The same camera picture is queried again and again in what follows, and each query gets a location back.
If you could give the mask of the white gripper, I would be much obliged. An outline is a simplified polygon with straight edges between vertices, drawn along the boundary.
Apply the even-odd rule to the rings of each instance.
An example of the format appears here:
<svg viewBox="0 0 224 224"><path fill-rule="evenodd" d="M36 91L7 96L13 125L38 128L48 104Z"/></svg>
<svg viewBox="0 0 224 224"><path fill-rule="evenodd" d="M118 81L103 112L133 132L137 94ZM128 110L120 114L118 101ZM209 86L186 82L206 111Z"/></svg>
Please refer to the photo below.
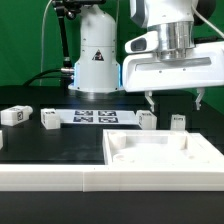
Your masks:
<svg viewBox="0 0 224 224"><path fill-rule="evenodd" d="M197 44L181 59L162 60L157 55L160 38L150 31L125 44L122 83L127 92L145 92L151 111L151 91L197 88L196 109L200 110L205 88L224 85L224 41Z"/></svg>

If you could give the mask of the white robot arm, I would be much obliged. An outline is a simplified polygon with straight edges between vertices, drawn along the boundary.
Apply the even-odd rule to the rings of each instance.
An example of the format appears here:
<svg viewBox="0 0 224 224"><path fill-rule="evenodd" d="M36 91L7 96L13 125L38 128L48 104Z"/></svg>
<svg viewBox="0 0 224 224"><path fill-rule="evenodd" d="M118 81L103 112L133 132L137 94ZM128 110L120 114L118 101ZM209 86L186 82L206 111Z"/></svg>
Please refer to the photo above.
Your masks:
<svg viewBox="0 0 224 224"><path fill-rule="evenodd" d="M224 85L224 40L193 41L196 7L203 0L130 0L131 19L147 32L125 44L116 61L115 21L96 5L81 13L81 52L69 88L89 99L119 90L143 92Z"/></svg>

